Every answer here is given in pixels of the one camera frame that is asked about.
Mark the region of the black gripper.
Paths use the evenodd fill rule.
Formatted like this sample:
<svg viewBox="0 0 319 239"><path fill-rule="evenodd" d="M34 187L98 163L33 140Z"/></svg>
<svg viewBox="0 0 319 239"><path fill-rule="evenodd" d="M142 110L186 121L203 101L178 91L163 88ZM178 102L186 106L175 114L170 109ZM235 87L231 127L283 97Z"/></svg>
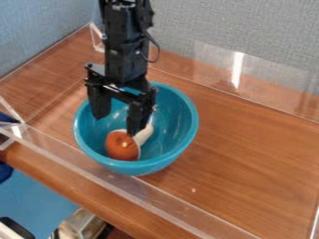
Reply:
<svg viewBox="0 0 319 239"><path fill-rule="evenodd" d="M155 90L146 75L149 64L150 41L110 43L105 45L103 64L86 65L87 97L91 111L97 120L111 112L111 99L115 98L127 104L127 133L134 136L146 128L154 112Z"/></svg>

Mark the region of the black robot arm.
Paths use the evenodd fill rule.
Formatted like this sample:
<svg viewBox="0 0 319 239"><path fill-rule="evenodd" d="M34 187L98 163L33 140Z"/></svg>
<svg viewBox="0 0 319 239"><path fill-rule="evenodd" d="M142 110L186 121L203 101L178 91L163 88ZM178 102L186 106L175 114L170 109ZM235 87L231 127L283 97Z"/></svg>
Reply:
<svg viewBox="0 0 319 239"><path fill-rule="evenodd" d="M126 130L135 135L146 128L157 103L158 89L146 75L150 43L159 44L149 34L155 11L150 0L99 0L103 18L105 64L86 65L87 97L97 120L111 113L113 99L129 104Z"/></svg>

